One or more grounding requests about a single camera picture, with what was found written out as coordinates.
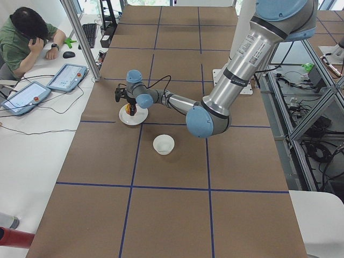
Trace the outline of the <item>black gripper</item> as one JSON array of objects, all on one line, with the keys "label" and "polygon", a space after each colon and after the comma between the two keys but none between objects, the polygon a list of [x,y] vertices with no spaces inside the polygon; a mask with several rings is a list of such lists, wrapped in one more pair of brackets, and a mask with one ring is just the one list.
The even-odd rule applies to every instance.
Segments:
[{"label": "black gripper", "polygon": [[129,103],[128,105],[128,114],[130,116],[134,116],[136,114],[136,105],[135,105],[135,98],[130,97],[129,95],[126,96],[127,102]]}]

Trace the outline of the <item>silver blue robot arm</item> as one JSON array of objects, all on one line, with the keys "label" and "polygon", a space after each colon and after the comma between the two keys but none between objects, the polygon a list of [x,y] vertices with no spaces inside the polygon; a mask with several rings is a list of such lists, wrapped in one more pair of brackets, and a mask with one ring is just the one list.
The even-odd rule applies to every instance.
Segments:
[{"label": "silver blue robot arm", "polygon": [[271,50],[284,41],[308,39],[316,30],[318,1],[255,1],[254,7],[250,30],[211,93],[201,101],[150,89],[138,70],[127,73],[127,101],[143,109],[159,103],[177,110],[186,116],[188,131],[198,138],[225,132],[231,124],[230,106]]}]

